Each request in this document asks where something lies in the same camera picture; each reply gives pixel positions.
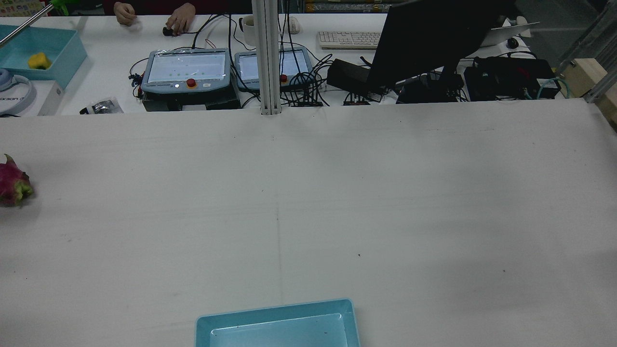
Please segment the person's left hand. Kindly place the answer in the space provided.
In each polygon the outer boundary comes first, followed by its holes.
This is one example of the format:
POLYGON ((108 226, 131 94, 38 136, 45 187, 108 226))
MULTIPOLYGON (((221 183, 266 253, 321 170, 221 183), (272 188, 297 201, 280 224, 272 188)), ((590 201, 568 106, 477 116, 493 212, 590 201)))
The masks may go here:
POLYGON ((195 6, 187 2, 174 9, 170 17, 168 17, 165 26, 172 31, 174 37, 178 37, 190 30, 195 15, 195 6))

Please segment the person's right hand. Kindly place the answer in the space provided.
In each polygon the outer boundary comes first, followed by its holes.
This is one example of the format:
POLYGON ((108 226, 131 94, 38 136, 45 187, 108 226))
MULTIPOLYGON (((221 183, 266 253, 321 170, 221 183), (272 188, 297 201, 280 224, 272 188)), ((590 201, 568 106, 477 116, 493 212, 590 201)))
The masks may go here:
POLYGON ((113 9, 117 22, 119 22, 121 26, 130 27, 137 19, 135 9, 130 3, 117 1, 115 2, 113 9))

